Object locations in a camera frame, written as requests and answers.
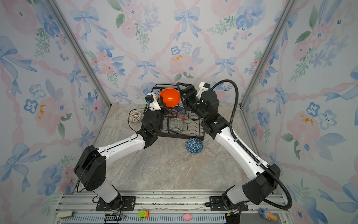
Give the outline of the orange plastic bowl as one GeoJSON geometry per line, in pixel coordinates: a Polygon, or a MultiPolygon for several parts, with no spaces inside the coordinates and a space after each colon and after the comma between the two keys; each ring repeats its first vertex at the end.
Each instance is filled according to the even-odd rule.
{"type": "Polygon", "coordinates": [[[161,91],[159,99],[161,99],[167,107],[172,108],[180,103],[180,93],[174,88],[166,88],[161,91]]]}

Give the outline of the blue floral bowl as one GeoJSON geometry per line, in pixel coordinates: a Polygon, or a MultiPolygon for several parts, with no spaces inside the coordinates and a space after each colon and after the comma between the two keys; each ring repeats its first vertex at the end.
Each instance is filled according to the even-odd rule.
{"type": "Polygon", "coordinates": [[[172,111],[172,113],[181,113],[183,115],[186,114],[186,110],[184,109],[184,107],[179,106],[179,105],[171,108],[171,111],[172,111]]]}

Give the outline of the black wire dish rack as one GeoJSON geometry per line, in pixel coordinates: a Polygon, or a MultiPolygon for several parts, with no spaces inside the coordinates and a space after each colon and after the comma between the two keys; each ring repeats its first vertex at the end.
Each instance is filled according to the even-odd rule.
{"type": "MultiPolygon", "coordinates": [[[[142,87],[142,98],[145,98],[150,92],[153,92],[156,95],[156,100],[159,99],[159,95],[162,90],[166,88],[174,88],[179,90],[179,88],[174,84],[154,84],[148,83],[147,85],[143,85],[142,87]]],[[[181,113],[172,113],[171,108],[169,108],[168,112],[164,114],[164,122],[161,137],[170,137],[170,138],[178,138],[178,139],[190,139],[190,138],[198,138],[201,141],[204,140],[205,132],[203,127],[201,126],[201,121],[197,115],[186,110],[186,114],[183,115],[181,113]],[[172,132],[169,130],[169,120],[173,118],[180,118],[184,122],[184,129],[181,132],[172,132]]]]}

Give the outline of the green patterned bowl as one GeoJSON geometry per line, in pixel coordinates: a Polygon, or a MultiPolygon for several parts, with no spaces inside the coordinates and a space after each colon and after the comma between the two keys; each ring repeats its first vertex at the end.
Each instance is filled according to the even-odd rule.
{"type": "Polygon", "coordinates": [[[169,120],[169,130],[172,132],[181,132],[184,129],[184,122],[180,118],[169,120]]]}

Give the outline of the dark blue patterned bowl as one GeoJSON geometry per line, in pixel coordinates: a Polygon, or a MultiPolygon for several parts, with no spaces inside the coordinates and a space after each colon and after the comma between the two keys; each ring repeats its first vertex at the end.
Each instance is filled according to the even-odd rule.
{"type": "Polygon", "coordinates": [[[186,150],[192,154],[200,153],[204,146],[203,142],[198,138],[190,138],[187,140],[185,144],[186,150]]]}

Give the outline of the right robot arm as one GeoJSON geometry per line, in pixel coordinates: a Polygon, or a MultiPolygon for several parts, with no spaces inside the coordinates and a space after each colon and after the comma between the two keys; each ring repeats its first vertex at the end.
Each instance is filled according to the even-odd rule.
{"type": "Polygon", "coordinates": [[[256,205],[265,202],[284,210],[284,205],[266,199],[278,187],[280,169],[276,165],[269,165],[241,141],[232,124],[219,114],[216,93],[208,89],[208,84],[204,84],[201,92],[197,92],[192,84],[178,83],[177,86],[183,106],[198,116],[204,132],[235,158],[249,179],[242,186],[232,186],[223,192],[225,208],[234,210],[244,202],[256,205]]]}

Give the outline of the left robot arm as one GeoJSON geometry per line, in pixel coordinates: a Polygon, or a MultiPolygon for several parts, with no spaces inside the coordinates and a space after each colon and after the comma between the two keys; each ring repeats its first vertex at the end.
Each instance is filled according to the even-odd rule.
{"type": "Polygon", "coordinates": [[[165,103],[150,106],[141,120],[141,129],[131,137],[104,147],[88,146],[74,168],[85,190],[95,192],[108,204],[120,201],[120,193],[107,180],[107,167],[124,156],[153,145],[162,132],[166,110],[165,103]]]}

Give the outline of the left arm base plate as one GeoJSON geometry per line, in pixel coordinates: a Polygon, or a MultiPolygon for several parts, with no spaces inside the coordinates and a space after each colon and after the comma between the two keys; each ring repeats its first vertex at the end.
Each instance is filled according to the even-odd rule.
{"type": "Polygon", "coordinates": [[[135,196],[117,196],[112,202],[107,203],[101,197],[96,206],[96,211],[134,211],[136,204],[135,196]]]}

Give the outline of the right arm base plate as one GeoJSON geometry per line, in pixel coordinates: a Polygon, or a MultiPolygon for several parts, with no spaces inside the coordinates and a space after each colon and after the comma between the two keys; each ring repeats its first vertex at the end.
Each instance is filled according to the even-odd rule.
{"type": "Polygon", "coordinates": [[[206,207],[209,207],[211,211],[226,211],[235,212],[242,208],[242,211],[249,211],[248,204],[245,202],[242,206],[240,204],[226,206],[223,202],[222,196],[210,196],[209,202],[205,203],[206,207]]]}

